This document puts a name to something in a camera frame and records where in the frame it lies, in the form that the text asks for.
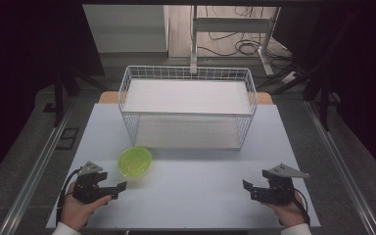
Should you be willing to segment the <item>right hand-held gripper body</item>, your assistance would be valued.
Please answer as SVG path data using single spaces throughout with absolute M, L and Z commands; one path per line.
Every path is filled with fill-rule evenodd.
M 261 171 L 262 177 L 268 181 L 268 188 L 254 186 L 253 192 L 258 194 L 258 202 L 276 206 L 288 206 L 295 199 L 293 178 L 309 178 L 309 174 L 285 164 L 279 164 Z

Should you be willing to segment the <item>white wire shelf rack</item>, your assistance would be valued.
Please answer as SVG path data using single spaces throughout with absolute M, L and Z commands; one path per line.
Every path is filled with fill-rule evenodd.
M 245 68 L 129 66 L 118 106 L 133 145 L 239 150 L 258 97 Z

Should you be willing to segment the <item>wooden table under white board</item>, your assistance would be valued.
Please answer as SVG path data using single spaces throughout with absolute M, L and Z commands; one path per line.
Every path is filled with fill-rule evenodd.
M 247 100 L 252 100 L 253 104 L 257 105 L 273 105 L 272 97 L 267 92 L 248 92 Z M 119 95 L 116 91 L 103 92 L 99 98 L 100 104 L 117 104 L 119 102 Z

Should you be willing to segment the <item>metal floor rail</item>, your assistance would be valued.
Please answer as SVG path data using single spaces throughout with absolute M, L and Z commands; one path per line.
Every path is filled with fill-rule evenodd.
M 325 148 L 328 152 L 328 155 L 331 158 L 343 184 L 349 194 L 349 197 L 352 200 L 352 203 L 357 211 L 360 220 L 368 233 L 368 235 L 376 235 L 376 216 L 371 209 L 369 203 L 367 202 L 366 198 L 364 197 L 363 193 L 357 186 L 353 175 L 351 174 L 350 170 L 348 169 L 341 152 L 339 151 L 332 135 L 325 127 L 322 125 L 320 121 L 320 114 L 316 107 L 308 101 L 304 101 L 305 107 L 308 110 L 308 113 L 314 123 L 314 126 L 317 132 L 320 135 L 322 142 L 325 145 Z
M 15 201 L 10 207 L 5 219 L 0 227 L 0 235 L 15 235 L 27 209 L 28 204 L 40 182 L 42 175 L 49 163 L 58 141 L 60 140 L 62 133 L 71 117 L 71 112 L 75 106 L 76 99 L 69 98 L 66 107 L 65 114 L 61 118 L 57 127 L 54 127 L 46 144 L 36 159 L 31 171 L 29 172 L 24 184 L 19 191 Z

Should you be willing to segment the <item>person's left hand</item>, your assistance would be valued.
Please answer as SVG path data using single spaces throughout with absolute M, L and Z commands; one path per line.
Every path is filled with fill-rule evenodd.
M 60 221 L 69 228 L 79 231 L 87 223 L 90 216 L 100 207 L 106 205 L 112 197 L 105 196 L 90 204 L 83 204 L 72 196 L 74 183 L 69 186 L 62 207 Z

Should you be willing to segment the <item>person's left white sleeve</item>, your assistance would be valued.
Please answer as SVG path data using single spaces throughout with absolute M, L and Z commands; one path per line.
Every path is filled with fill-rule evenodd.
M 72 225 L 58 222 L 55 230 L 51 235 L 81 235 L 81 233 L 79 232 L 81 228 L 81 224 Z

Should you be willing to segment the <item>green plastic bowl with lid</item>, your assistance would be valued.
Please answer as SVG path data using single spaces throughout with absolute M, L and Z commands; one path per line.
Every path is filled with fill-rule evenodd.
M 117 168 L 128 178 L 141 178 L 150 169 L 152 154 L 144 146 L 134 146 L 122 152 L 117 161 Z

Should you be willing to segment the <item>person's right white sleeve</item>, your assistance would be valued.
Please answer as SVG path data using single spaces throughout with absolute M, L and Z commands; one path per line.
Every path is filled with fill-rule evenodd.
M 294 225 L 283 229 L 281 235 L 312 235 L 309 226 L 306 223 Z

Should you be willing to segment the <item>white cabinet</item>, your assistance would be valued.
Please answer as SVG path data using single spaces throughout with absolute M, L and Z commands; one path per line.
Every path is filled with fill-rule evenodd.
M 168 51 L 168 5 L 82 5 L 99 53 Z

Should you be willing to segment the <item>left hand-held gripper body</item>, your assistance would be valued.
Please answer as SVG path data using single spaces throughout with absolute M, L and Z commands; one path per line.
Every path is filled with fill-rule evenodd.
M 105 196 L 117 193 L 117 187 L 100 187 L 99 183 L 107 179 L 103 168 L 87 162 L 77 174 L 72 196 L 81 203 L 90 204 Z

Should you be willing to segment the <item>white power strip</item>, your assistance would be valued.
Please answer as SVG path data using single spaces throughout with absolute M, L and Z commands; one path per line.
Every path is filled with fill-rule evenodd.
M 297 78 L 299 76 L 299 74 L 295 71 L 291 71 L 289 74 L 287 74 L 283 79 L 282 79 L 282 82 L 284 84 L 287 84 L 291 81 L 293 81 L 295 78 Z

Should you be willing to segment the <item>person's white sleeve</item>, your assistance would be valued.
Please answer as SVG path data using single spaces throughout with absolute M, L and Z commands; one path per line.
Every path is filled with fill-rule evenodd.
M 72 225 L 58 222 L 55 230 L 51 235 L 81 235 L 81 233 L 79 232 L 81 228 L 81 224 Z
M 309 226 L 306 223 L 294 225 L 283 229 L 281 235 L 312 235 Z

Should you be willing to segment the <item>white metal desk frame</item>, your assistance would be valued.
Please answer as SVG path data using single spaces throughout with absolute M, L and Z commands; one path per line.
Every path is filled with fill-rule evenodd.
M 264 39 L 258 47 L 258 57 L 264 68 L 266 75 L 273 75 L 273 70 L 268 61 L 267 49 L 276 20 L 280 11 L 279 7 L 275 7 L 269 19 L 255 18 L 199 18 L 197 15 L 198 6 L 191 7 L 191 51 L 190 51 L 190 68 L 192 73 L 197 72 L 197 34 L 199 32 L 248 32 L 262 33 Z

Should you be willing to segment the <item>person's right hand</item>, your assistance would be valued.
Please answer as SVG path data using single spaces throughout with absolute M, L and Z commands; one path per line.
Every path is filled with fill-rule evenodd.
M 301 210 L 294 203 L 284 207 L 272 204 L 266 204 L 266 206 L 274 211 L 285 228 L 290 228 L 306 222 Z

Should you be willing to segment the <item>black tripod stand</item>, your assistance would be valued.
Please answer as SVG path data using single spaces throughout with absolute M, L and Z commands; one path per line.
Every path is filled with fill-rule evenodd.
M 61 121 L 65 116 L 64 91 L 67 91 L 68 95 L 72 97 L 79 95 L 80 88 L 76 81 L 77 78 L 84 80 L 101 91 L 107 90 L 107 87 L 104 84 L 77 68 L 58 68 L 54 75 L 54 102 L 47 103 L 43 110 L 44 113 L 55 114 L 55 127 L 58 127 L 61 124 Z
M 269 90 L 280 94 L 308 80 L 305 100 L 320 94 L 319 120 L 328 130 L 330 65 L 347 31 L 345 13 L 333 8 L 282 7 L 274 29 L 274 38 L 292 53 L 292 66 L 301 70 L 297 78 Z

